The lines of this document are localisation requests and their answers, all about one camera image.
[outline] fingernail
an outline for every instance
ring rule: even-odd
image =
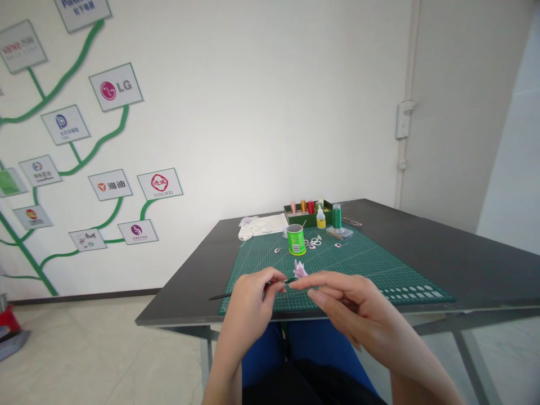
[[[310,297],[320,308],[322,308],[326,302],[326,295],[317,290],[309,290],[308,297]]]

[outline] green tin can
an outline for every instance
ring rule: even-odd
[[[287,239],[289,239],[289,252],[292,255],[302,256],[305,254],[304,227],[302,225],[289,225]]]

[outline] green tree branch decal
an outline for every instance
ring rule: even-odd
[[[38,92],[39,92],[39,94],[40,94],[40,96],[42,98],[42,102],[40,102],[39,104],[37,104],[37,106],[35,106],[30,111],[26,112],[25,114],[23,114],[21,116],[18,116],[18,117],[15,117],[15,118],[0,118],[0,127],[2,125],[4,125],[4,124],[8,124],[8,123],[12,123],[12,124],[21,123],[21,122],[31,118],[35,114],[37,114],[48,103],[50,103],[58,95],[58,93],[63,89],[63,87],[69,81],[69,79],[71,79],[71,77],[77,72],[77,70],[79,70],[80,66],[82,65],[82,63],[84,62],[84,60],[86,59],[86,57],[88,55],[90,46],[92,45],[92,42],[94,41],[97,33],[103,28],[104,23],[105,22],[103,20],[100,20],[100,21],[97,21],[94,24],[93,28],[88,33],[88,36],[87,36],[87,38],[86,38],[86,40],[84,42],[84,45],[83,45],[83,49],[81,50],[81,53],[80,53],[79,57],[75,61],[75,64],[71,67],[71,69],[69,69],[66,72],[66,74],[64,76],[62,76],[62,78],[60,79],[58,84],[54,87],[54,89],[51,91],[51,93],[49,93],[49,95],[47,95],[47,96],[45,95],[45,93],[43,92],[43,89],[41,88],[41,86],[40,86],[40,84],[38,82],[37,77],[34,74],[34,71],[29,67],[28,72],[29,72],[29,74],[30,74],[30,76],[32,78],[32,81],[34,82],[34,85],[35,85],[36,89],[38,90]],[[128,119],[128,114],[129,114],[129,105],[125,105],[123,107],[122,116],[120,118],[120,124],[118,125],[118,128],[116,128],[111,133],[109,133],[109,134],[103,136],[102,138],[100,138],[96,142],[96,144],[94,145],[94,148],[92,149],[92,151],[84,159],[80,158],[80,156],[79,156],[79,154],[78,154],[78,152],[77,152],[77,150],[75,148],[75,145],[73,145],[72,142],[69,142],[71,150],[72,150],[73,154],[75,155],[75,158],[77,159],[78,164],[71,170],[68,170],[68,171],[65,171],[65,172],[58,172],[59,175],[60,176],[72,176],[73,174],[75,174],[79,170],[81,170],[83,167],[85,167],[94,158],[94,156],[96,156],[96,154],[99,152],[100,147],[105,142],[111,140],[112,138],[118,136],[119,134],[121,134],[123,132],[123,130],[125,129],[127,119]],[[2,161],[0,160],[0,170],[4,170],[4,169],[5,169],[5,167],[2,164]],[[34,197],[35,205],[39,205],[38,191],[37,191],[36,187],[33,187],[33,197]],[[141,209],[141,220],[145,219],[146,210],[148,209],[148,207],[154,201],[156,201],[156,200],[146,201],[146,203],[144,204],[144,206]],[[112,212],[110,217],[105,222],[103,222],[103,224],[101,224],[99,226],[96,226],[96,227],[93,227],[93,228],[96,228],[96,229],[100,230],[100,229],[103,229],[103,228],[107,227],[108,225],[110,225],[110,223],[114,220],[114,218],[117,216],[118,212],[120,211],[120,207],[122,206],[122,202],[123,202],[123,197],[118,198],[118,200],[116,202],[116,206],[114,208],[114,211]],[[74,256],[74,255],[79,254],[80,251],[79,250],[74,250],[74,251],[69,252],[69,253],[53,254],[53,255],[50,255],[49,257],[46,257],[45,259],[43,259],[41,264],[38,265],[37,262],[35,261],[34,257],[31,255],[30,251],[24,245],[24,241],[26,239],[28,239],[28,237],[30,237],[30,235],[32,235],[32,233],[35,230],[32,229],[32,230],[28,231],[23,237],[19,238],[17,233],[13,230],[13,228],[8,223],[7,219],[3,216],[1,211],[0,211],[0,222],[4,225],[4,227],[7,229],[8,233],[10,234],[11,238],[14,240],[14,242],[6,242],[6,241],[3,241],[3,240],[0,240],[0,242],[5,244],[5,245],[8,245],[8,246],[18,246],[19,249],[21,249],[22,253],[25,255],[25,257],[27,258],[27,260],[29,261],[32,268],[35,270],[36,274],[38,275],[38,277],[35,277],[35,276],[9,276],[7,274],[4,274],[3,276],[7,277],[7,278],[28,279],[28,280],[42,281],[43,284],[45,285],[45,287],[51,293],[52,296],[58,296],[58,292],[56,291],[54,286],[51,284],[50,280],[45,275],[44,266],[49,261],[51,261],[52,259],[59,258],[59,257]],[[114,243],[125,242],[125,239],[123,239],[123,238],[111,239],[111,240],[104,240],[104,242],[106,244],[114,244]]]

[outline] blue pants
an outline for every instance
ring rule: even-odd
[[[350,342],[329,320],[295,321],[287,326],[290,360],[307,359],[320,366],[335,367],[377,394]],[[242,385],[257,383],[284,362],[281,327],[278,322],[271,322],[242,360]]]

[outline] logo sign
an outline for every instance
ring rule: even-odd
[[[41,116],[56,145],[88,138],[90,133],[76,105],[51,111]]]
[[[49,155],[36,157],[21,162],[19,165],[33,187],[62,181]]]
[[[26,187],[14,168],[0,170],[0,197],[24,192],[26,192]]]
[[[38,219],[38,214],[36,214],[34,210],[27,209],[27,210],[26,210],[26,215],[27,215],[28,218],[30,218],[30,219]]]
[[[100,232],[97,229],[69,232],[69,236],[79,251],[106,249]]]
[[[56,125],[58,125],[60,129],[64,129],[68,126],[68,120],[66,120],[66,118],[62,114],[57,114]]]
[[[131,63],[90,76],[90,83],[103,111],[143,100]]]
[[[183,195],[176,169],[165,169],[158,172],[137,176],[147,200]]]
[[[131,233],[139,236],[142,235],[142,228],[139,225],[131,225]]]
[[[100,201],[132,195],[124,170],[94,174],[88,179]]]
[[[47,61],[29,20],[0,32],[0,55],[11,74]]]
[[[103,82],[100,86],[101,89],[101,95],[106,100],[114,100],[116,98],[116,89],[114,88],[113,84],[110,82]]]
[[[13,212],[27,231],[52,226],[51,220],[41,205],[17,208]]]
[[[155,242],[158,240],[156,231],[152,226],[152,221],[149,219],[118,224],[118,228],[120,228],[120,232],[127,245]]]
[[[68,33],[111,17],[107,0],[55,0]]]

